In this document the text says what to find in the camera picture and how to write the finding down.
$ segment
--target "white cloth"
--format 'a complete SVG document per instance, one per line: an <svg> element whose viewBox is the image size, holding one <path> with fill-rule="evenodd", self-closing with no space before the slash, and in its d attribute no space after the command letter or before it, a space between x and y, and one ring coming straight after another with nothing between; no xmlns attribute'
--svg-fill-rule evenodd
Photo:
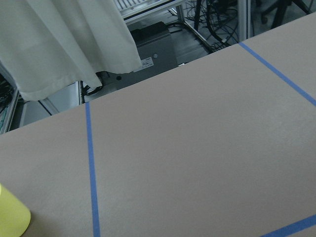
<svg viewBox="0 0 316 237"><path fill-rule="evenodd" d="M25 100L141 66L113 0L0 0L0 61Z"/></svg>

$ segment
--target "beige table surface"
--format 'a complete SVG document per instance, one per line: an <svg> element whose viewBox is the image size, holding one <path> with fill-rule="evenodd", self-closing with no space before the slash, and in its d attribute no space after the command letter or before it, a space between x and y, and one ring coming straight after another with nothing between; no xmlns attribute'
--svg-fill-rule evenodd
<svg viewBox="0 0 316 237"><path fill-rule="evenodd" d="M315 20L245 41L311 96ZM316 107L238 44L89 105L102 237L257 237L316 214ZM31 209L24 237L93 236L85 105L0 136L0 182Z"/></svg>

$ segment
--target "blue line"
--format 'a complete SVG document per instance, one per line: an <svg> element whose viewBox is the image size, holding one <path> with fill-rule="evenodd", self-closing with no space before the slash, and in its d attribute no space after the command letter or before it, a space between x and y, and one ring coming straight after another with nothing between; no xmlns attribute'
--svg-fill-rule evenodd
<svg viewBox="0 0 316 237"><path fill-rule="evenodd" d="M308 218L305 218L301 221L285 226L276 231L270 232L261 237L285 237L285 236L292 235L296 232L302 231L304 229L307 229L309 227L312 227L314 225L316 225L316 215L310 216Z"/></svg>
<svg viewBox="0 0 316 237"><path fill-rule="evenodd" d="M313 97L311 97L307 92L305 92L302 88L300 88L297 84L295 84L293 81L291 81L290 78L285 76L282 72L280 72L278 69L276 69L270 63L268 63L264 58L262 58L259 54L257 54L255 51L253 51L251 48L249 48L244 43L240 42L239 45L241 47L243 47L245 50L247 50L252 56L254 56L256 59L258 59L262 64L264 64L272 72L274 72L276 75L278 75L283 81L285 81L289 86L291 86L294 90L296 90L305 99L307 99L314 106L316 106L316 100Z"/></svg>
<svg viewBox="0 0 316 237"><path fill-rule="evenodd" d="M94 152L93 152L92 128L91 128L91 116L90 116L90 104L89 104L89 102L87 102L85 104L85 117L86 117L86 125L87 125L87 141L88 141L88 155L89 155L93 236L100 237L98 195L97 195L97 184L96 184L96 178L95 178Z"/></svg>

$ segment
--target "yellow object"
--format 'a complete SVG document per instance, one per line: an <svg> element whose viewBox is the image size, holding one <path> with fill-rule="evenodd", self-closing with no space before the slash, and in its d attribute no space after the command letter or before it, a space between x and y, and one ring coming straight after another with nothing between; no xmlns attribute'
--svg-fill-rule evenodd
<svg viewBox="0 0 316 237"><path fill-rule="evenodd" d="M30 210L0 184L0 237L21 236L30 220Z"/></svg>

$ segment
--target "white sticker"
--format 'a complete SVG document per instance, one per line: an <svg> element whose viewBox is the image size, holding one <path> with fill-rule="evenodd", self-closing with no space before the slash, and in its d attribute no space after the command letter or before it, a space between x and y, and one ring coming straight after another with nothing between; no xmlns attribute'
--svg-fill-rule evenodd
<svg viewBox="0 0 316 237"><path fill-rule="evenodd" d="M149 67L152 67L154 65L154 62L153 62L153 59L151 57L149 58L145 58L143 59L142 61L142 66L136 70L134 70L133 72L138 72L140 70L143 70L145 68L149 68Z"/></svg>

